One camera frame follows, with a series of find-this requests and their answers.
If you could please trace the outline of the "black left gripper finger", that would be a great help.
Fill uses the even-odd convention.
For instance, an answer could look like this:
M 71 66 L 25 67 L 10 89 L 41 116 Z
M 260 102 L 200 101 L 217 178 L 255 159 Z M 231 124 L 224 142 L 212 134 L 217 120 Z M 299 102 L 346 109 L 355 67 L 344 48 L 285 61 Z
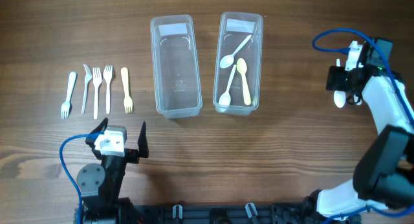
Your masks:
M 146 122 L 143 121 L 142 127 L 140 130 L 140 135 L 138 137 L 138 150 L 139 150 L 139 157 L 140 158 L 148 158 L 149 157 L 149 148 L 147 143 L 147 136 L 146 136 Z
M 91 132 L 90 135 L 97 135 L 97 134 L 102 134 L 105 129 L 107 128 L 108 125 L 108 118 L 105 117 L 97 127 L 95 127 Z

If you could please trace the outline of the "white slim plastic spoon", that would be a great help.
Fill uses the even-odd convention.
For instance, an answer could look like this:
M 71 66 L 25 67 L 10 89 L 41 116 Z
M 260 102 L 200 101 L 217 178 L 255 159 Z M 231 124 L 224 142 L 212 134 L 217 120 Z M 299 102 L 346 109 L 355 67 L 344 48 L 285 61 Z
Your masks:
M 333 100 L 338 108 L 342 108 L 346 103 L 346 93 L 344 91 L 335 91 Z

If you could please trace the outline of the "cream yellow plastic fork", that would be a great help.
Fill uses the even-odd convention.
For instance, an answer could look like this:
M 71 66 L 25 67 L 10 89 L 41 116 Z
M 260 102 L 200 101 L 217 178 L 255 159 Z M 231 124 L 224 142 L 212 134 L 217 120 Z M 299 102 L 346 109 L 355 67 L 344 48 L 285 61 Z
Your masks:
M 129 90 L 129 71 L 127 67 L 121 68 L 122 84 L 124 88 L 124 108 L 127 114 L 133 112 L 133 100 Z

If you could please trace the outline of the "white spoon bowl toward robot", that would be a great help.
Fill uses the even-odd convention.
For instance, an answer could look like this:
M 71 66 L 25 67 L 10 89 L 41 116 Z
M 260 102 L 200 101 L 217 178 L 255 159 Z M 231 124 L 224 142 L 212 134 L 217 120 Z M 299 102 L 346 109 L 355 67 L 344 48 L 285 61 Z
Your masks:
M 236 65 L 232 67 L 232 71 L 230 73 L 228 83 L 226 86 L 226 91 L 220 96 L 219 98 L 219 105 L 228 107 L 231 103 L 231 96 L 230 96 L 230 87 L 232 84 L 232 81 L 234 79 L 234 74 L 236 70 Z

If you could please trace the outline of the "cream yellow plastic spoon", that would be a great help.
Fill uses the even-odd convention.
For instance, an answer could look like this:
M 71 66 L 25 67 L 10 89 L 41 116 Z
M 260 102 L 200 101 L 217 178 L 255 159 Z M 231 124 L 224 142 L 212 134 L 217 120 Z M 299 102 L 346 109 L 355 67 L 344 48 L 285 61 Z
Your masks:
M 239 58 L 237 61 L 237 71 L 241 75 L 242 84 L 243 84 L 243 101 L 245 105 L 250 105 L 252 103 L 250 91 L 248 88 L 248 83 L 246 79 L 247 65 L 243 58 Z

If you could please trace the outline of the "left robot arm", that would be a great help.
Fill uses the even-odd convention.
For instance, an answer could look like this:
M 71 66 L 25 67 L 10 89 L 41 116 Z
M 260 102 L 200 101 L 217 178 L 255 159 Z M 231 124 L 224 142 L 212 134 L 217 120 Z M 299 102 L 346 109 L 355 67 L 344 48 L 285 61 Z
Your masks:
M 146 124 L 138 136 L 137 149 L 125 147 L 127 131 L 123 126 L 110 126 L 105 118 L 85 138 L 99 164 L 84 166 L 76 185 L 80 204 L 75 210 L 75 223 L 144 223 L 143 216 L 127 197 L 120 198 L 120 189 L 128 164 L 138 164 L 149 157 Z

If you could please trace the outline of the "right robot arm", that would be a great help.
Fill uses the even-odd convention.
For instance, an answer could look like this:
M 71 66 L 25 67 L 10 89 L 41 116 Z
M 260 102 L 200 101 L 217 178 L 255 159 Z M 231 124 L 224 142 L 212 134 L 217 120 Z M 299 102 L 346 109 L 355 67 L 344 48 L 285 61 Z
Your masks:
M 336 106 L 366 103 L 378 136 L 352 179 L 308 198 L 311 213 L 325 223 L 371 210 L 395 218 L 413 211 L 413 170 L 398 165 L 401 159 L 413 163 L 413 109 L 401 75 L 386 69 L 392 47 L 384 38 L 352 41 L 341 49 L 346 63 L 329 69 L 326 89 L 333 91 Z

